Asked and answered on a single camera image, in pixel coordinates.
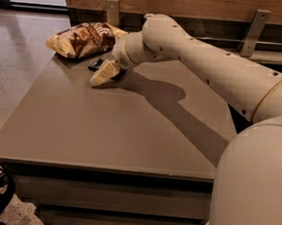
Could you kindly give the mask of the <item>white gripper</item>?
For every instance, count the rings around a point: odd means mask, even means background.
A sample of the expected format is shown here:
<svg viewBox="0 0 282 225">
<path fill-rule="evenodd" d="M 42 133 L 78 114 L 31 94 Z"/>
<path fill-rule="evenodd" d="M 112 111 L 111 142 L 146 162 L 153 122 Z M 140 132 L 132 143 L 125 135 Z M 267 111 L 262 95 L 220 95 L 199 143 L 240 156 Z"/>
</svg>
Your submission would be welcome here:
<svg viewBox="0 0 282 225">
<path fill-rule="evenodd" d="M 129 33 L 118 40 L 113 47 L 113 60 L 104 59 L 102 65 L 89 79 L 92 87 L 106 84 L 119 75 L 121 69 L 131 69 L 142 62 L 156 61 L 159 55 L 150 50 L 143 41 L 142 32 Z"/>
</svg>

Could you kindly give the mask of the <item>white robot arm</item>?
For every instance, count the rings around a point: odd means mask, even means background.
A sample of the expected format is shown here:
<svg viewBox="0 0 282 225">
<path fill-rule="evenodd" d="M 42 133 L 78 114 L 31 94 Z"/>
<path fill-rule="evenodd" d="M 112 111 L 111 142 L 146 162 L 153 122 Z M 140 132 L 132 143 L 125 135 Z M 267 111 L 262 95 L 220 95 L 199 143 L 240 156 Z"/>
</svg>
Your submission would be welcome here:
<svg viewBox="0 0 282 225">
<path fill-rule="evenodd" d="M 149 15 L 141 31 L 113 47 L 89 80 L 98 87 L 142 62 L 178 59 L 251 126 L 220 159 L 209 225 L 282 225 L 282 73 L 195 40 L 167 15 Z"/>
</svg>

